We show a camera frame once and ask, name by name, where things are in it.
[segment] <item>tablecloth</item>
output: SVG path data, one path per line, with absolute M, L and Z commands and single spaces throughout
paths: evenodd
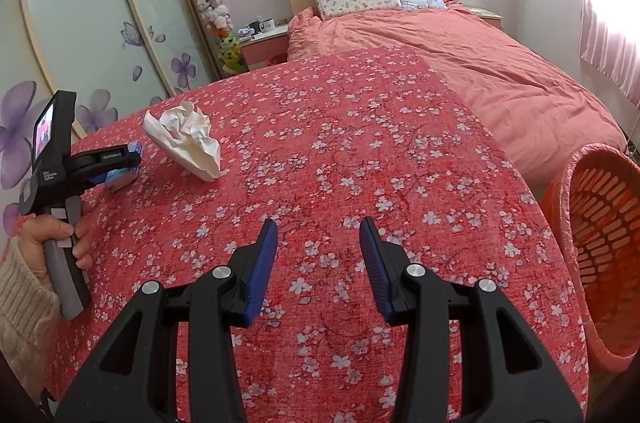
M 584 406 L 588 363 L 574 288 L 526 184 L 478 118 L 408 48 L 351 51 L 216 82 L 189 99 L 209 115 L 222 176 L 207 183 L 145 136 L 143 112 L 74 151 L 139 139 L 142 173 L 99 186 L 93 209 L 93 303 L 63 323 L 49 385 L 60 396 L 121 307 L 146 280 L 193 281 L 253 242 L 267 217 L 279 245 L 260 317 L 233 329 L 248 420 L 388 419 L 404 328 L 375 309 L 358 245 L 372 215 L 386 241 L 440 277 L 496 281 Z M 450 419 L 460 411 L 458 326 L 450 323 Z M 188 357 L 178 349 L 179 417 L 188 420 Z

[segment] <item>crumpled tissue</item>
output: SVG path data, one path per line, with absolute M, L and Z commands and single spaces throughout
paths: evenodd
M 146 111 L 144 129 L 171 159 L 203 181 L 220 177 L 220 143 L 209 136 L 209 116 L 191 101 L 164 111 L 159 120 Z

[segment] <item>curtain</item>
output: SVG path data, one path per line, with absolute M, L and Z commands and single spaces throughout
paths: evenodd
M 640 0 L 584 0 L 580 56 L 640 108 Z

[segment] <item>white nightstand top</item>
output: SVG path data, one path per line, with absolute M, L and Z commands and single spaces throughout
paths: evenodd
M 490 11 L 487 11 L 486 9 L 482 9 L 482 8 L 476 8 L 476 7 L 466 7 L 469 11 L 471 11 L 474 15 L 479 16 L 480 18 L 493 18 L 496 20 L 502 20 L 502 17 L 500 15 L 496 15 L 495 13 L 491 13 Z
M 277 26 L 273 31 L 269 31 L 267 33 L 258 33 L 257 35 L 254 35 L 251 38 L 251 40 L 245 40 L 244 42 L 240 40 L 239 45 L 240 47 L 243 48 L 246 46 L 250 46 L 252 44 L 257 44 L 258 42 L 267 40 L 268 38 L 282 37 L 286 35 L 288 31 L 289 31 L 288 24 L 284 24 L 283 26 Z

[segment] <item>pink duvet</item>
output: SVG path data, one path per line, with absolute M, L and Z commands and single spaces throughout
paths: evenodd
M 533 191 L 574 149 L 591 142 L 625 151 L 602 102 L 562 70 L 473 15 L 447 10 L 369 11 L 321 21 L 311 8 L 289 25 L 289 60 L 351 49 L 418 48 L 501 143 Z

